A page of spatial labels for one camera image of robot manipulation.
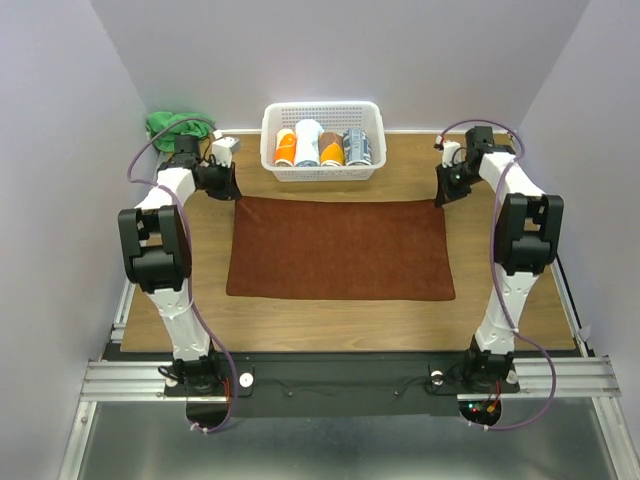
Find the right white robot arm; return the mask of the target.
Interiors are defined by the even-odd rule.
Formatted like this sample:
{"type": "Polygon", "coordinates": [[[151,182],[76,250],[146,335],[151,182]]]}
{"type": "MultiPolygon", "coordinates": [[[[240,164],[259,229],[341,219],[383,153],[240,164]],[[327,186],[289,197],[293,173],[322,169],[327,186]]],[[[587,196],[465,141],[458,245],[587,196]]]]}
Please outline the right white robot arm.
{"type": "Polygon", "coordinates": [[[500,144],[494,125],[476,125],[463,143],[439,134],[435,149],[435,204],[442,207],[467,197],[484,181],[495,195],[489,257],[492,291],[484,318],[460,366],[463,384],[482,390],[513,379],[516,340],[524,336],[520,319],[530,291],[557,257],[564,201],[544,192],[519,164],[524,147],[500,144]]]}

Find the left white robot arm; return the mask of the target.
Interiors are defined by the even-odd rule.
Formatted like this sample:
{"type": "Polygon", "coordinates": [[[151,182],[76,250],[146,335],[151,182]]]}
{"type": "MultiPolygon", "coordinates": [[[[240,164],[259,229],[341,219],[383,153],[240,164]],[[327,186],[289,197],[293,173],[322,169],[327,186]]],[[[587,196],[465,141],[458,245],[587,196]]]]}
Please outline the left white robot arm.
{"type": "Polygon", "coordinates": [[[181,208],[197,191],[222,201],[241,198],[232,160],[240,141],[215,134],[204,155],[196,137],[180,135],[174,147],[155,178],[141,181],[150,187],[146,197],[119,212],[118,228],[126,275],[155,305],[172,342],[172,365],[161,375],[170,386],[207,395],[227,389],[229,381],[194,306],[190,233],[181,208]]]}

